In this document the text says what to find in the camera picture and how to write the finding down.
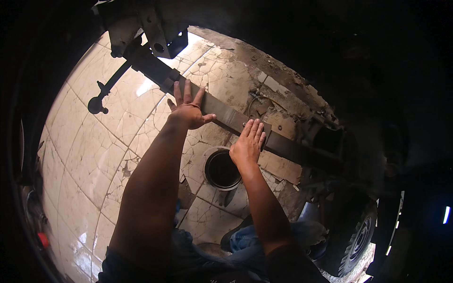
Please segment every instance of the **leg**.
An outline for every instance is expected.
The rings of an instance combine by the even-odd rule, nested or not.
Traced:
[[[324,226],[315,221],[291,223],[291,231],[303,249],[309,249],[311,245],[317,244],[326,232]],[[226,259],[231,265],[247,268],[262,280],[268,280],[264,250],[253,225],[235,232],[230,238],[230,246],[233,254]]]

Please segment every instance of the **wheel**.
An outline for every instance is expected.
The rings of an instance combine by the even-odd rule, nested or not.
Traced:
[[[343,277],[360,261],[373,236],[377,219],[376,202],[366,198],[336,221],[331,229],[321,267],[332,276]]]

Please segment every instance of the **left hand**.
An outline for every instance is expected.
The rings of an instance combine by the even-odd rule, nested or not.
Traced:
[[[176,99],[176,105],[170,99],[167,100],[167,103],[171,109],[170,116],[178,117],[182,121],[186,122],[189,130],[198,129],[204,124],[216,119],[215,114],[206,114],[204,116],[201,114],[200,105],[205,87],[200,87],[200,90],[192,101],[192,95],[190,94],[190,80],[186,80],[185,82],[184,97],[181,96],[179,82],[174,82],[173,86],[173,94]]]

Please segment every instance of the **forearm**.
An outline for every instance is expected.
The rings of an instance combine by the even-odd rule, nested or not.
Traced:
[[[256,234],[265,254],[275,248],[292,243],[291,229],[277,198],[270,190],[258,165],[239,168],[249,197],[250,211]]]
[[[124,190],[111,247],[144,267],[165,266],[186,134],[187,125],[170,115]]]

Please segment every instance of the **right hand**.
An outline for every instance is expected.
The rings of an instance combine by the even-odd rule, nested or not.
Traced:
[[[249,120],[237,142],[231,146],[230,157],[239,170],[258,163],[260,149],[266,138],[263,128],[264,124],[260,123],[260,119]]]

